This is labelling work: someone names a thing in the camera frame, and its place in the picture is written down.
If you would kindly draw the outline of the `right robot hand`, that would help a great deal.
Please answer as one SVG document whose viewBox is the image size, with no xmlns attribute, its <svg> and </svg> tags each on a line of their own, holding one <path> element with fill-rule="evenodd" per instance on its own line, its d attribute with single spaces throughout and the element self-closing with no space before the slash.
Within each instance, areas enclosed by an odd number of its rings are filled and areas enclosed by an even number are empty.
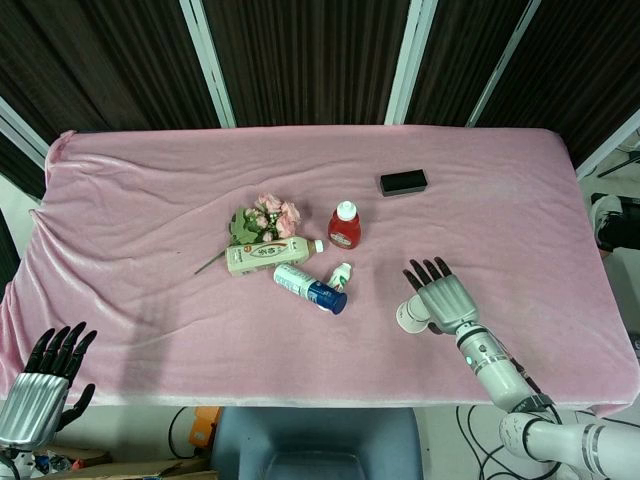
<svg viewBox="0 0 640 480">
<path fill-rule="evenodd" d="M 410 259 L 409 264 L 403 275 L 426 307 L 433 333 L 455 335 L 463 325 L 479 322 L 476 303 L 441 257 L 422 262 Z"/>
</svg>

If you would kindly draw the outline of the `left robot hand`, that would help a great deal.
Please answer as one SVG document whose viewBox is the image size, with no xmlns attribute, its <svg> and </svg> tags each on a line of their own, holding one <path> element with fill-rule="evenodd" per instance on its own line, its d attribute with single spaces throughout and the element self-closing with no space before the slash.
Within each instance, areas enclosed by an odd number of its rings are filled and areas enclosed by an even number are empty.
<svg viewBox="0 0 640 480">
<path fill-rule="evenodd" d="M 93 399 L 94 384 L 85 386 L 71 408 L 65 404 L 97 337 L 95 330 L 87 332 L 85 328 L 84 322 L 59 331 L 51 328 L 38 339 L 1 410 L 3 448 L 37 450 L 83 415 Z"/>
</svg>

